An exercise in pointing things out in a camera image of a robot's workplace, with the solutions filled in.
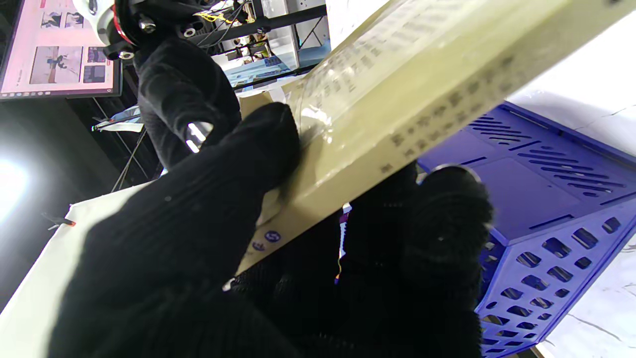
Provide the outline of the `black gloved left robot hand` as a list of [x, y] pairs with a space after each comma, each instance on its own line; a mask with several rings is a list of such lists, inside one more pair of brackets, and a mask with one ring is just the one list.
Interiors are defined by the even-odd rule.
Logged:
[[139, 190], [86, 236], [49, 358], [479, 358], [483, 183], [406, 168], [236, 275], [268, 191], [298, 165], [288, 105]]

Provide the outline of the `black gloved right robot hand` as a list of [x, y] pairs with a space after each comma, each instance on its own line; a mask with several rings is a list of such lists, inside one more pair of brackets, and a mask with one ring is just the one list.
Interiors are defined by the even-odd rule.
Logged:
[[241, 120], [236, 93], [222, 68], [178, 37], [154, 38], [134, 56], [141, 119], [166, 170], [193, 151], [188, 141], [216, 145]]

